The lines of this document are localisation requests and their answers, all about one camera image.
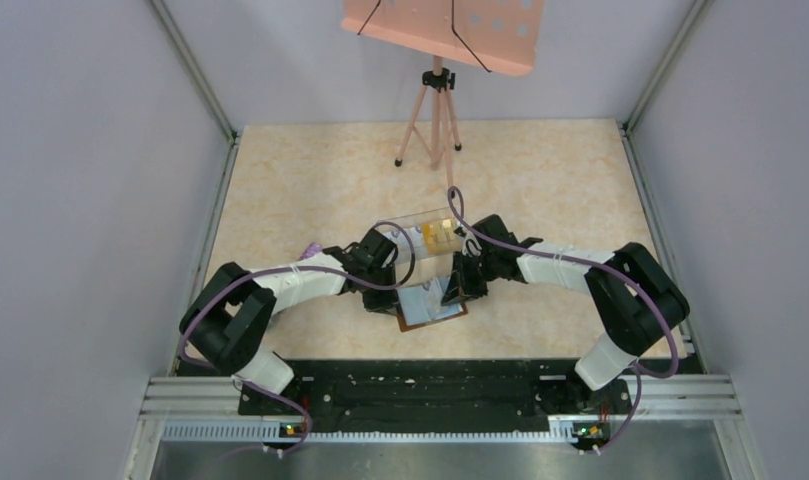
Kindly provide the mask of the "silver VIP card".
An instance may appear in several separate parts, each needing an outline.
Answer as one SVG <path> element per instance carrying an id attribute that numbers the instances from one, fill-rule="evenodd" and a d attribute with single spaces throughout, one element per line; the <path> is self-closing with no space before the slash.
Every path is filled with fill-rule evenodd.
<path id="1" fill-rule="evenodd" d="M 441 298 L 448 280 L 447 276 L 435 277 L 415 287 L 416 292 L 420 295 L 425 315 L 429 320 L 438 320 L 454 313 L 451 306 L 441 305 Z"/>

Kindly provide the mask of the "brown leather card holder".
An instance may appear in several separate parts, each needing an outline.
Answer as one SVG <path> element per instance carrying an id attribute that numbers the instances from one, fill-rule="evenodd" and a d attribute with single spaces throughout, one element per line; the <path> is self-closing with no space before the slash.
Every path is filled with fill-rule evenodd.
<path id="1" fill-rule="evenodd" d="M 396 318 L 399 331 L 406 333 L 467 315 L 468 309 L 464 303 L 442 304 L 448 284 L 449 277 L 444 276 L 398 289 Z"/>

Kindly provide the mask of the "clear plastic card box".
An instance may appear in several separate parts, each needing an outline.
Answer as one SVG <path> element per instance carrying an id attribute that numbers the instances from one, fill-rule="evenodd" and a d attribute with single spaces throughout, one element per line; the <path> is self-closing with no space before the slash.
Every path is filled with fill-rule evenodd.
<path id="1" fill-rule="evenodd" d="M 394 258 L 396 283 L 409 287 L 451 273 L 453 254 L 463 247 L 462 237 L 458 235 L 461 242 L 458 251 L 445 255 L 428 255 L 421 233 L 422 224 L 443 219 L 451 219 L 456 230 L 460 227 L 449 207 L 380 220 L 375 224 L 380 233 L 397 245 L 398 254 L 391 256 Z"/>

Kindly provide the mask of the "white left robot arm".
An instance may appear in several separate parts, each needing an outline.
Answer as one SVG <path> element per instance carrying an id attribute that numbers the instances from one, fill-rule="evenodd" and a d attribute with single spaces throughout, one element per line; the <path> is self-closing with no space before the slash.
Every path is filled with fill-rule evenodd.
<path id="1" fill-rule="evenodd" d="M 376 229 L 342 248 L 325 247 L 294 263 L 252 272 L 235 262 L 219 267 L 182 317 L 182 344 L 192 346 L 218 374 L 262 390 L 277 413 L 299 404 L 293 369 L 263 337 L 281 312 L 322 297 L 358 292 L 370 312 L 397 307 L 395 261 L 400 247 Z"/>

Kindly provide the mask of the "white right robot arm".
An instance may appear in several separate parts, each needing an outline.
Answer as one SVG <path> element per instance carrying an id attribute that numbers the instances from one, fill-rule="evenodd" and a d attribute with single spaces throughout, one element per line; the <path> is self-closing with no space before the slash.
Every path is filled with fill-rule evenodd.
<path id="1" fill-rule="evenodd" d="M 606 400 L 606 386 L 658 341 L 677 351 L 672 332 L 688 317 L 690 305 L 644 245 L 592 251 L 537 237 L 519 240 L 497 214 L 454 232 L 462 248 L 453 256 L 445 305 L 484 297 L 498 279 L 555 285 L 592 299 L 604 332 L 576 362 L 566 385 L 574 409 L 594 411 Z"/>

